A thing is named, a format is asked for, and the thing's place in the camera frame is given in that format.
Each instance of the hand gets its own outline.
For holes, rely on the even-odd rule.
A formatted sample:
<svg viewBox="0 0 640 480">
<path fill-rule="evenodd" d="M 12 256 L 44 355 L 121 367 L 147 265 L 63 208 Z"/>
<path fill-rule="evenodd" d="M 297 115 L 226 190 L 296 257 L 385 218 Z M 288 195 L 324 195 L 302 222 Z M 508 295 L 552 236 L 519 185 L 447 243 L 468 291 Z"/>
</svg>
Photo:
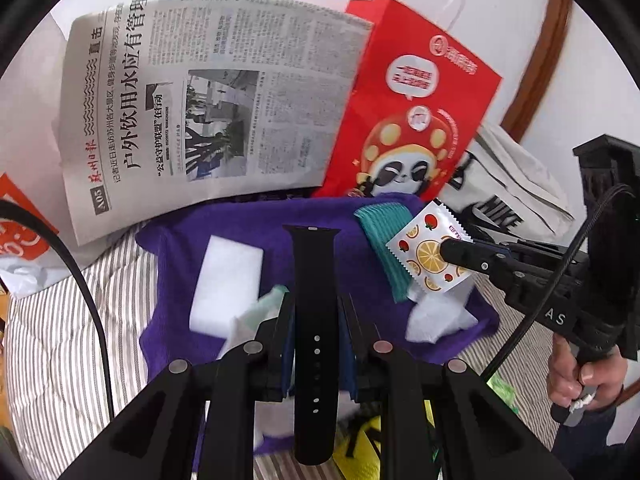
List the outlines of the hand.
<svg viewBox="0 0 640 480">
<path fill-rule="evenodd" d="M 580 397 L 582 386 L 597 386 L 596 397 L 586 409 L 599 410 L 618 398 L 626 375 L 626 364 L 616 346 L 606 359 L 580 368 L 566 339 L 554 334 L 546 392 L 553 403 L 568 408 L 572 400 Z"/>
</svg>

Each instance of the red paper bag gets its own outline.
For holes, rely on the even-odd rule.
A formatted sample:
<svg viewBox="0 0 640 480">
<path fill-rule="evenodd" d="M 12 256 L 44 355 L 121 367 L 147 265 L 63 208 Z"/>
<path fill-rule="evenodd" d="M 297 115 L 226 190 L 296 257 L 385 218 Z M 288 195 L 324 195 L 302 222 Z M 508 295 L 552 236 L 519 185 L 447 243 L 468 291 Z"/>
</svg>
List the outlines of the red paper bag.
<svg viewBox="0 0 640 480">
<path fill-rule="evenodd" d="M 500 76 L 446 31 L 396 0 L 351 0 L 374 23 L 316 196 L 413 193 L 449 180 Z"/>
</svg>

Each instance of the purple towel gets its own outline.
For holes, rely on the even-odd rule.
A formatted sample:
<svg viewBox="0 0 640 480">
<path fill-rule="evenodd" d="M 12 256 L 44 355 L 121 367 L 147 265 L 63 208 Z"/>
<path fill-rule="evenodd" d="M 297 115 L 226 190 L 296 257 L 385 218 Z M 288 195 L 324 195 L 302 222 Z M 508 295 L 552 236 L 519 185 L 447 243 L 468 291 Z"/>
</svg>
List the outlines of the purple towel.
<svg viewBox="0 0 640 480">
<path fill-rule="evenodd" d="M 351 294 L 359 316 L 375 322 L 384 339 L 408 349 L 415 357 L 442 363 L 479 337 L 495 333 L 498 315 L 475 290 L 466 306 L 478 319 L 475 327 L 445 336 L 434 345 L 405 341 L 407 320 L 414 304 L 411 301 L 394 303 L 382 264 L 353 215 L 364 205 L 382 202 L 399 202 L 413 215 L 424 207 L 418 197 L 407 194 L 210 203 L 151 221 L 136 236 L 143 249 L 158 256 L 158 304 L 140 336 L 149 381 L 174 359 L 187 359 L 193 364 L 210 362 L 223 345 L 220 338 L 189 330 L 191 301 L 209 237 L 216 235 L 264 250 L 262 295 L 276 284 L 293 285 L 292 243 L 283 224 L 341 230 L 335 238 L 338 290 Z M 261 448 L 273 450 L 271 446 Z"/>
</svg>

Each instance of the striped mattress cover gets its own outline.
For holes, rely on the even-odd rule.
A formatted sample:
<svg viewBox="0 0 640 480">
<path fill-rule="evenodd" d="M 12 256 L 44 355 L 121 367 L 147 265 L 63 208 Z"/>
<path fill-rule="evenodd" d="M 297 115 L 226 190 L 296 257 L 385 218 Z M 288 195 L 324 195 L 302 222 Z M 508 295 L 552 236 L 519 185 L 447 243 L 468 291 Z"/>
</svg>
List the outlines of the striped mattress cover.
<svg viewBox="0 0 640 480">
<path fill-rule="evenodd" d="M 116 413 L 146 384 L 138 338 L 156 303 L 156 257 L 135 243 L 137 230 L 83 271 L 107 335 Z M 461 354 L 479 371 L 522 315 L 505 306 L 502 293 L 485 277 L 476 284 L 501 319 L 497 335 Z M 34 480 L 57 478 L 108 421 L 95 329 L 72 279 L 12 301 L 4 345 L 9 411 L 20 456 Z M 517 390 L 520 417 L 547 447 L 557 427 L 545 390 L 550 348 L 550 332 L 535 325 L 500 369 Z M 257 457 L 254 478 L 342 477 L 332 461 L 307 467 L 290 452 L 281 452 Z"/>
</svg>

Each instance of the speech bubble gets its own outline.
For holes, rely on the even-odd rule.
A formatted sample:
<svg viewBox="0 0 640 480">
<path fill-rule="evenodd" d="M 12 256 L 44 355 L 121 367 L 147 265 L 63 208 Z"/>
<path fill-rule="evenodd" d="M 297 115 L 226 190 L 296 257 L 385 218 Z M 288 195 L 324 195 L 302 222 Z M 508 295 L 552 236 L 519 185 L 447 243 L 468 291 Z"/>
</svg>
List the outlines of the speech bubble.
<svg viewBox="0 0 640 480">
<path fill-rule="evenodd" d="M 420 56 L 396 57 L 386 69 L 386 84 L 409 101 L 414 97 L 427 97 L 438 86 L 438 67 Z"/>
</svg>

